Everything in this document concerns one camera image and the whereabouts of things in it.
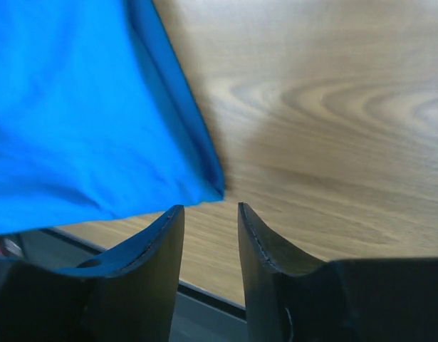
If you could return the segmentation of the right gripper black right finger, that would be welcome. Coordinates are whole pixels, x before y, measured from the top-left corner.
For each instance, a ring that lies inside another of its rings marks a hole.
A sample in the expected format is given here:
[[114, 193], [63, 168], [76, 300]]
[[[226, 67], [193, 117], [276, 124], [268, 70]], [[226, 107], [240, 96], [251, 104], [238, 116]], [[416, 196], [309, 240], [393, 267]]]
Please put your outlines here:
[[251, 341], [295, 341], [291, 280], [324, 265], [238, 203], [239, 258]]

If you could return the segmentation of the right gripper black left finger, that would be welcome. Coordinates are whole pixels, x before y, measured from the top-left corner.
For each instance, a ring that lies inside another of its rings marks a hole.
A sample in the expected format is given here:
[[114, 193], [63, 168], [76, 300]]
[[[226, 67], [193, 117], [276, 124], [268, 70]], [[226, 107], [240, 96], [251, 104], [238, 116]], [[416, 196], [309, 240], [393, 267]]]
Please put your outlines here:
[[184, 207], [75, 268], [60, 273], [90, 281], [72, 341], [168, 341], [179, 284]]

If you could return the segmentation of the blue t shirt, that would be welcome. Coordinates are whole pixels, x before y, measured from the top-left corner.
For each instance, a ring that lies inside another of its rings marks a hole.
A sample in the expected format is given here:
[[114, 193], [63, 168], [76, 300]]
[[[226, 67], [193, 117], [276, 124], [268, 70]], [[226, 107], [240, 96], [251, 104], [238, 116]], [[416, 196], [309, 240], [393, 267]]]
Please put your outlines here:
[[224, 193], [151, 1], [0, 1], [0, 234]]

